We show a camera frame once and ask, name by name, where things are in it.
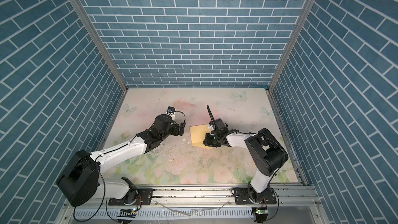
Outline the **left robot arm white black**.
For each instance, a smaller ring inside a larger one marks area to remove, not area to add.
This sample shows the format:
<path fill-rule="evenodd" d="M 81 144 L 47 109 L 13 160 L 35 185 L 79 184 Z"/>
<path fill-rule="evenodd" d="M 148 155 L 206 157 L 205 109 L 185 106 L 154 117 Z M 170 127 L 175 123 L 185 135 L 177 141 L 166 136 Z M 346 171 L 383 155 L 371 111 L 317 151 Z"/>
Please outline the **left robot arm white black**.
<path fill-rule="evenodd" d="M 170 135 L 182 136 L 185 122 L 174 120 L 174 114 L 156 116 L 151 127 L 136 134 L 119 145 L 87 152 L 76 152 L 61 172 L 57 186 L 73 207 L 81 206 L 91 199 L 111 198 L 124 205 L 137 202 L 137 187 L 126 177 L 104 179 L 103 174 L 127 159 L 152 151 Z"/>

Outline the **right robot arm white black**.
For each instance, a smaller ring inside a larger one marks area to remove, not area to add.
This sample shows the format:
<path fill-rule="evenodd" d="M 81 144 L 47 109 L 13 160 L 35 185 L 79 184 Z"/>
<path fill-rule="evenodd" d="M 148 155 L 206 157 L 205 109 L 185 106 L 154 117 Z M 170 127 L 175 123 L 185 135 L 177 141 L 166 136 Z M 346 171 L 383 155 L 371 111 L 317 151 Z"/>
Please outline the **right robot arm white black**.
<path fill-rule="evenodd" d="M 258 203 L 265 198 L 265 192 L 274 175 L 288 161 L 285 148 L 263 128 L 255 133 L 243 133 L 237 129 L 228 129 L 221 119 L 212 120 L 207 128 L 203 144 L 208 147 L 239 147 L 249 151 L 257 170 L 248 183 L 248 195 L 252 202 Z"/>

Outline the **right controller board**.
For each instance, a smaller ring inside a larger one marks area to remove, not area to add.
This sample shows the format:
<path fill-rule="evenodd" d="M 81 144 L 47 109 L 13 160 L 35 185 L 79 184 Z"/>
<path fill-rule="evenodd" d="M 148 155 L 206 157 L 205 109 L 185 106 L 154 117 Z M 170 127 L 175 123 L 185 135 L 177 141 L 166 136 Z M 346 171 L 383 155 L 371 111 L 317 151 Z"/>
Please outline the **right controller board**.
<path fill-rule="evenodd" d="M 256 215 L 268 215 L 268 209 L 266 207 L 257 207 L 255 208 Z"/>

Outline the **controller board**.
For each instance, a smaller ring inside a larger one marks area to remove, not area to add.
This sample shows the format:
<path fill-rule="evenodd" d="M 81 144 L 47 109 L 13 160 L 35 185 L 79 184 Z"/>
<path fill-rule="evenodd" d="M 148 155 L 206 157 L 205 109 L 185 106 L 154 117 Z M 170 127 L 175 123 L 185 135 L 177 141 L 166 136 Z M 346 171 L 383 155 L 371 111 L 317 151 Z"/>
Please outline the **controller board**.
<path fill-rule="evenodd" d="M 257 207 L 255 208 L 256 215 L 268 215 L 268 209 L 266 207 Z"/>
<path fill-rule="evenodd" d="M 117 218 L 135 218 L 137 216 L 137 211 L 135 208 L 121 209 Z"/>

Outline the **left controller board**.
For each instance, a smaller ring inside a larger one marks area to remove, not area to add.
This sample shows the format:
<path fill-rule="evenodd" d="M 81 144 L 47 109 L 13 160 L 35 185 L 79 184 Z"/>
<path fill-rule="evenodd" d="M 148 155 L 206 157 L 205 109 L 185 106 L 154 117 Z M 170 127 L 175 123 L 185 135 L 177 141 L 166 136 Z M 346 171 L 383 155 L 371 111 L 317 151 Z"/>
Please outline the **left controller board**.
<path fill-rule="evenodd" d="M 137 211 L 135 208 L 121 209 L 117 218 L 135 218 L 137 216 Z"/>

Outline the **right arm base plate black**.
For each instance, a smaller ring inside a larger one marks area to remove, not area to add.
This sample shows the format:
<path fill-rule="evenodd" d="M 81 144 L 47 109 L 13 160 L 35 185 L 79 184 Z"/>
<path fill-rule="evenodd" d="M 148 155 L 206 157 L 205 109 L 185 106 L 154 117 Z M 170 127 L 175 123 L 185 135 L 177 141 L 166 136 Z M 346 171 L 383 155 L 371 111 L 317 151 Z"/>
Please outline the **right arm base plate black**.
<path fill-rule="evenodd" d="M 231 189 L 231 193 L 237 205 L 277 203 L 273 188 L 267 188 L 263 192 L 257 193 L 252 188 L 235 187 Z"/>

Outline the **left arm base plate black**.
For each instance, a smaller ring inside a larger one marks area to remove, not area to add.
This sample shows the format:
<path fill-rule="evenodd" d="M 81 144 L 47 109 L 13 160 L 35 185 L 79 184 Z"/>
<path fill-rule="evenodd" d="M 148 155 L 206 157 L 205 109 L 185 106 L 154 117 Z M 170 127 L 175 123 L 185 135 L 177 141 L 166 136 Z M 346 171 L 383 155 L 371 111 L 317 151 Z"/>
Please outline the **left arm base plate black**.
<path fill-rule="evenodd" d="M 139 188 L 135 192 L 131 190 L 122 199 L 110 198 L 108 204 L 110 206 L 146 206 L 152 201 L 154 190 L 152 188 Z"/>

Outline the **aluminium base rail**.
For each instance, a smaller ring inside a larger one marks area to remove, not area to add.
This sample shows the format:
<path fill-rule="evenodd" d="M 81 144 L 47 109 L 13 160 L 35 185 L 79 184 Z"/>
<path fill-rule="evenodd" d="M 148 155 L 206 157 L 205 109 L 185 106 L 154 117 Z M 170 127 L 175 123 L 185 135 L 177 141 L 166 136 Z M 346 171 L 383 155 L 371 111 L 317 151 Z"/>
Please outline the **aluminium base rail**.
<path fill-rule="evenodd" d="M 150 205 L 167 207 L 211 207 L 221 206 L 223 204 L 238 206 L 231 193 L 235 187 L 246 188 L 242 185 L 199 185 L 199 186 L 140 186 L 139 188 L 152 188 L 154 190 Z M 272 186 L 276 195 L 276 204 L 247 204 L 244 206 L 319 206 L 321 204 L 314 187 L 303 186 L 299 184 L 275 184 Z M 73 207 L 78 206 L 99 206 L 108 204 L 110 198 L 122 199 L 116 193 L 115 187 L 110 187 L 105 192 L 98 190 L 94 196 L 82 194 L 73 197 L 70 204 Z"/>

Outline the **left aluminium corner post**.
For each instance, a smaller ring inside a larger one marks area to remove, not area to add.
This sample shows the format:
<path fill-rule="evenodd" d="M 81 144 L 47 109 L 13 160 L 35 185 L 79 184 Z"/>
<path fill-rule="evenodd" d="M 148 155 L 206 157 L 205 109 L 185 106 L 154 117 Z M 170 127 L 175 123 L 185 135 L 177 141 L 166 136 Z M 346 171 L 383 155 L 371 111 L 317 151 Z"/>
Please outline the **left aluminium corner post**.
<path fill-rule="evenodd" d="M 86 13 L 81 1 L 80 0 L 69 0 L 69 2 L 71 4 L 72 8 L 74 9 L 74 11 L 76 12 L 77 16 L 79 17 L 80 21 L 82 22 L 83 26 L 85 27 L 86 31 L 90 35 L 96 48 L 102 55 L 103 60 L 106 62 L 110 71 L 114 75 L 119 86 L 121 87 L 123 92 L 127 92 L 128 87 L 127 87 L 126 83 L 124 82 L 119 71 L 117 70 L 112 58 L 110 57 L 109 52 L 107 51 L 104 43 L 102 42 L 101 38 L 99 37 L 92 21 L 90 20 L 88 14 Z"/>

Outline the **aluminium corner post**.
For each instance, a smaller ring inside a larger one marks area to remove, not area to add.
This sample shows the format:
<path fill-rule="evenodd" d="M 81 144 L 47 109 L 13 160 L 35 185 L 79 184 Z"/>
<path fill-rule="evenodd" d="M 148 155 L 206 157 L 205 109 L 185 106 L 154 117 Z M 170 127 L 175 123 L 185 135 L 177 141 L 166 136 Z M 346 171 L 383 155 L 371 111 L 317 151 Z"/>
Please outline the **aluminium corner post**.
<path fill-rule="evenodd" d="M 274 75 L 272 76 L 272 79 L 270 81 L 269 88 L 268 88 L 269 92 L 272 92 L 275 89 L 277 81 L 283 71 L 284 66 L 286 65 L 286 63 L 289 59 L 289 56 L 293 50 L 293 47 L 297 41 L 297 38 L 298 38 L 298 36 L 305 24 L 310 12 L 311 12 L 311 9 L 312 9 L 314 3 L 315 3 L 315 0 L 306 0 L 305 1 L 302 11 L 297 19 L 297 23 L 295 24 L 294 29 L 289 38 L 289 41 L 284 49 L 284 53 L 281 56 L 281 59 L 279 60 L 279 63 L 276 67 Z"/>
<path fill-rule="evenodd" d="M 123 92 L 127 92 L 128 87 L 127 87 L 126 83 L 124 82 L 119 71 L 117 70 L 112 58 L 110 57 L 109 52 L 107 51 L 104 43 L 102 42 L 101 38 L 99 37 L 92 21 L 90 20 L 88 14 L 86 13 L 81 1 L 80 0 L 69 0 L 69 2 L 71 4 L 72 8 L 74 9 L 74 11 L 76 12 L 77 16 L 79 17 L 80 21 L 82 22 L 83 26 L 85 27 L 86 31 L 90 35 L 96 48 L 102 55 L 103 60 L 106 62 L 110 71 L 114 75 L 119 86 L 121 87 Z"/>

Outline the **right aluminium corner post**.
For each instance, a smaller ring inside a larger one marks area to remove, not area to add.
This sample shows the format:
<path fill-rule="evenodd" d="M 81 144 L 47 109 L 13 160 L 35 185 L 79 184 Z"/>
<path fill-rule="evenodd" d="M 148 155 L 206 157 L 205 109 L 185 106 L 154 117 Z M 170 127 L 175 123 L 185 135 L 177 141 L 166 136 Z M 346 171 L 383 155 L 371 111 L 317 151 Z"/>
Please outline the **right aluminium corner post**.
<path fill-rule="evenodd" d="M 302 11 L 297 19 L 297 23 L 295 24 L 294 29 L 289 38 L 289 41 L 284 49 L 284 53 L 281 56 L 281 59 L 279 60 L 279 63 L 276 67 L 274 75 L 272 76 L 272 79 L 270 81 L 269 88 L 268 88 L 269 92 L 272 92 L 275 89 L 277 81 L 283 71 L 284 66 L 286 65 L 286 63 L 289 59 L 289 56 L 293 50 L 293 47 L 297 41 L 297 38 L 298 38 L 298 36 L 305 24 L 310 12 L 311 12 L 311 9 L 312 9 L 314 3 L 315 3 L 315 0 L 306 0 L 305 1 Z"/>

